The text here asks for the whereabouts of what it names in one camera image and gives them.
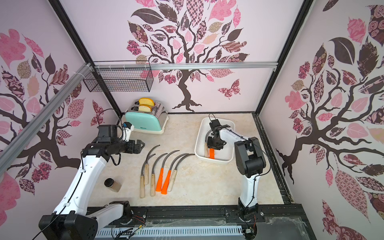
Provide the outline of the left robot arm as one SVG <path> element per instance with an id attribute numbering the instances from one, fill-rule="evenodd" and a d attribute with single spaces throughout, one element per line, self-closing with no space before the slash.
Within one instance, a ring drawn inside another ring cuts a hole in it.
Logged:
<path id="1" fill-rule="evenodd" d="M 123 216 L 132 218 L 128 201 L 116 202 L 88 214 L 88 205 L 96 182 L 113 155 L 140 154 L 145 146 L 130 140 L 134 126 L 98 126 L 98 136 L 81 152 L 80 167 L 61 202 L 51 215 L 39 221 L 41 233 L 48 240 L 93 240 L 97 232 Z"/>

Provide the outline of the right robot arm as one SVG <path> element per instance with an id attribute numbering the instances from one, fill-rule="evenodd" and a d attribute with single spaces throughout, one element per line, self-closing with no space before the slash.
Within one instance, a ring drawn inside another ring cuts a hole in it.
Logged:
<path id="1" fill-rule="evenodd" d="M 208 157 L 212 159 L 214 152 L 224 148 L 230 149 L 234 154 L 236 167 L 244 177 L 239 197 L 239 216 L 248 218 L 250 215 L 257 214 L 259 180 L 267 166 L 259 139 L 246 138 L 233 131 L 231 126 L 222 125 L 218 119 L 211 120 L 209 126 L 211 130 L 206 134 L 205 140 Z"/>

